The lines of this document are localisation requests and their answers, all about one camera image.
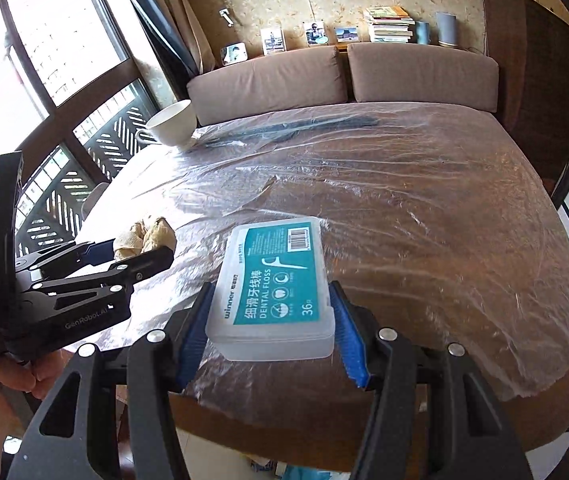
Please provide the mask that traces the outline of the teal dental floss box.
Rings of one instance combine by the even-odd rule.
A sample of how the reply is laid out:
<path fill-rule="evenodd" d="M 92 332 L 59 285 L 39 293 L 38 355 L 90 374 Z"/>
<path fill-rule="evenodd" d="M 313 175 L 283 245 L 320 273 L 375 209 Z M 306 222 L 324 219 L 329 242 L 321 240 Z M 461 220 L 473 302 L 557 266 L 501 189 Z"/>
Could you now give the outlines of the teal dental floss box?
<path fill-rule="evenodd" d="M 232 362 L 325 359 L 335 321 L 316 217 L 237 226 L 205 328 Z"/>

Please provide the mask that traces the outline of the grey cylinder speaker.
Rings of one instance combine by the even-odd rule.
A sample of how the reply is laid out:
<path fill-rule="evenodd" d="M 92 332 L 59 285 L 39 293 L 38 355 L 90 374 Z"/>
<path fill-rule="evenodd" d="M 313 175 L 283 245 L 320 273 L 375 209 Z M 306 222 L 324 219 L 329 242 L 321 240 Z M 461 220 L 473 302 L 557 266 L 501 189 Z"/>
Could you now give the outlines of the grey cylinder speaker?
<path fill-rule="evenodd" d="M 437 12 L 436 21 L 438 43 L 444 47 L 458 47 L 458 21 L 455 14 L 448 12 Z"/>

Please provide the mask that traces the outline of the grey chair back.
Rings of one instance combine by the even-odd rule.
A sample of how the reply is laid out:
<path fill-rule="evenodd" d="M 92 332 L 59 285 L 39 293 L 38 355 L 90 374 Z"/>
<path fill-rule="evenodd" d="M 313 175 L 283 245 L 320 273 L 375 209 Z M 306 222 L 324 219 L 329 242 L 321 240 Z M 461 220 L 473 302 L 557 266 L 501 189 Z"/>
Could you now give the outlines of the grey chair back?
<path fill-rule="evenodd" d="M 82 208 L 80 208 L 83 220 L 88 218 L 92 209 L 94 209 L 94 206 L 96 206 L 96 203 L 100 200 L 100 197 L 104 192 L 106 192 L 108 186 L 108 182 L 101 182 L 89 193 L 86 200 L 83 202 Z"/>

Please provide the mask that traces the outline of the teal cup on shelf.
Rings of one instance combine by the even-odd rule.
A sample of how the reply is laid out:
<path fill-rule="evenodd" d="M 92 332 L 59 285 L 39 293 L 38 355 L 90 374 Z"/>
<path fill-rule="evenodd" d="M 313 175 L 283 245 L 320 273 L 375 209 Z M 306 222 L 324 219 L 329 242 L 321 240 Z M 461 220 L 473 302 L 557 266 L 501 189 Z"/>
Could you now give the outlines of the teal cup on shelf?
<path fill-rule="evenodd" d="M 425 21 L 415 23 L 415 41 L 417 44 L 429 44 L 431 41 L 431 27 Z"/>

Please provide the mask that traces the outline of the teal wrapper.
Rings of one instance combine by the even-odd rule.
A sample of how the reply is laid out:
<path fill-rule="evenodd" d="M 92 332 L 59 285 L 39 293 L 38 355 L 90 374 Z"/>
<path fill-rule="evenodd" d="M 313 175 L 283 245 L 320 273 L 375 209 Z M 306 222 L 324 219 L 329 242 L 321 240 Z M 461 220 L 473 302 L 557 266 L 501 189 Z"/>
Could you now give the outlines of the teal wrapper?
<path fill-rule="evenodd" d="M 348 472 L 328 471 L 315 468 L 293 466 L 278 460 L 249 455 L 251 467 L 254 471 L 270 472 L 277 479 L 283 480 L 349 480 Z"/>

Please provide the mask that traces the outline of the white ceramic teacup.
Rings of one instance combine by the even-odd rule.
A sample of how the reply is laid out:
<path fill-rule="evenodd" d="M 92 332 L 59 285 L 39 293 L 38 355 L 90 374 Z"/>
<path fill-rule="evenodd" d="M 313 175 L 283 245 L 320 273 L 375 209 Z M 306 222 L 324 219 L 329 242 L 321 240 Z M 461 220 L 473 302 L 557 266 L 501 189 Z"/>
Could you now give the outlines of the white ceramic teacup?
<path fill-rule="evenodd" d="M 136 131 L 135 138 L 143 145 L 162 144 L 185 151 L 196 142 L 193 133 L 197 126 L 198 118 L 192 102 L 182 100 L 151 117 Z"/>

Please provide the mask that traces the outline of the leftmost photo frame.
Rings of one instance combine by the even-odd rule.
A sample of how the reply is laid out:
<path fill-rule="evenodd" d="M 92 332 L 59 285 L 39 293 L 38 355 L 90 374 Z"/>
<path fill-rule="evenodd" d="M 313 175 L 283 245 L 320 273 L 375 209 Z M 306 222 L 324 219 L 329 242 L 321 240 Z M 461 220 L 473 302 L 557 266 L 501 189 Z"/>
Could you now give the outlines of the leftmost photo frame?
<path fill-rule="evenodd" d="M 249 53 L 244 42 L 237 42 L 223 47 L 220 51 L 220 57 L 222 58 L 222 65 L 229 66 L 246 62 L 249 59 Z"/>

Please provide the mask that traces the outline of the photo frame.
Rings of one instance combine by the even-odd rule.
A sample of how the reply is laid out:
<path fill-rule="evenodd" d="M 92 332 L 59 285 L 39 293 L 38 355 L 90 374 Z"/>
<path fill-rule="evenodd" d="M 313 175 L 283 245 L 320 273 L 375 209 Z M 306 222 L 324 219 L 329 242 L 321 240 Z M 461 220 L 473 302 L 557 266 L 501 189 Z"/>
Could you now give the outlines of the photo frame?
<path fill-rule="evenodd" d="M 356 26 L 335 26 L 334 33 L 338 44 L 347 44 L 347 42 L 359 40 L 359 32 Z"/>
<path fill-rule="evenodd" d="M 279 25 L 260 29 L 260 39 L 265 56 L 286 51 L 283 31 Z"/>
<path fill-rule="evenodd" d="M 249 59 L 249 53 L 244 42 L 237 42 L 223 47 L 220 51 L 220 57 L 222 58 L 222 65 L 229 66 L 246 62 Z"/>
<path fill-rule="evenodd" d="M 324 46 L 329 43 L 323 21 L 304 22 L 303 26 L 308 47 Z"/>

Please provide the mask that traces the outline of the dark wooden cabinet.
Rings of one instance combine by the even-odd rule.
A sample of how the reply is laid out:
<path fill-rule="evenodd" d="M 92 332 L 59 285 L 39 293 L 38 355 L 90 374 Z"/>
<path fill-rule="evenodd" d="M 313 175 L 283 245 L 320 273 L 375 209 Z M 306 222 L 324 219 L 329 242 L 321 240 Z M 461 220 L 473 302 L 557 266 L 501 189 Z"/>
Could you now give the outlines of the dark wooden cabinet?
<path fill-rule="evenodd" d="M 569 162 L 569 25 L 534 0 L 483 0 L 486 53 L 499 65 L 496 116 L 539 176 Z"/>

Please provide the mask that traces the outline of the chrome wall hook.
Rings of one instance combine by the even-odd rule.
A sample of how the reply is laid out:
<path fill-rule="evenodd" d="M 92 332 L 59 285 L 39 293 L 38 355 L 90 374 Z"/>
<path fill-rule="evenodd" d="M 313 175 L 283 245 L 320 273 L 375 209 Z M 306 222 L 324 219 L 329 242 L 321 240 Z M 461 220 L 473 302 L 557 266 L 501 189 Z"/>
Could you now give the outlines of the chrome wall hook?
<path fill-rule="evenodd" d="M 234 27 L 234 20 L 230 16 L 230 11 L 227 8 L 222 8 L 218 11 L 221 18 L 225 20 L 228 27 Z"/>

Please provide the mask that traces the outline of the stack of books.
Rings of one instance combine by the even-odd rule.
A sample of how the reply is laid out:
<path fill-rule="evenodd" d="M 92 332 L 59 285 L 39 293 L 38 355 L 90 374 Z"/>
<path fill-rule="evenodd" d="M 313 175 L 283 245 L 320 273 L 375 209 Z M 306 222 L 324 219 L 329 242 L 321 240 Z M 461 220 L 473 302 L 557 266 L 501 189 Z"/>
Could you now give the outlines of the stack of books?
<path fill-rule="evenodd" d="M 401 6 L 365 8 L 363 17 L 371 42 L 408 44 L 412 40 L 415 21 Z"/>

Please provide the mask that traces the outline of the brown sofa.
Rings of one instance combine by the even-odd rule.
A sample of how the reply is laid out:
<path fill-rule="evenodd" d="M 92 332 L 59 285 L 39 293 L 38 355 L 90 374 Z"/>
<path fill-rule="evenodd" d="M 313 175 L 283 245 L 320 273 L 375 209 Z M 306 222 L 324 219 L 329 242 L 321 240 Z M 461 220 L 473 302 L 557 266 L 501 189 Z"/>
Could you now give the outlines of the brown sofa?
<path fill-rule="evenodd" d="M 495 113 L 499 65 L 485 55 L 422 44 L 299 49 L 212 70 L 188 83 L 202 126 L 349 102 L 428 102 Z"/>

